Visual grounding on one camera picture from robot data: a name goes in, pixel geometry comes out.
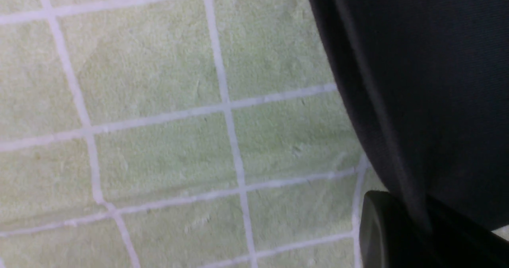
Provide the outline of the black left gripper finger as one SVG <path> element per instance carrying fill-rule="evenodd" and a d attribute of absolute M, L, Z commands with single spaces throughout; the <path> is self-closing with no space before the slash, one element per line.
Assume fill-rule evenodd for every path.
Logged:
<path fill-rule="evenodd" d="M 359 244 L 365 268 L 507 268 L 508 241 L 433 198 L 433 230 L 414 224 L 388 192 L 364 195 Z"/>

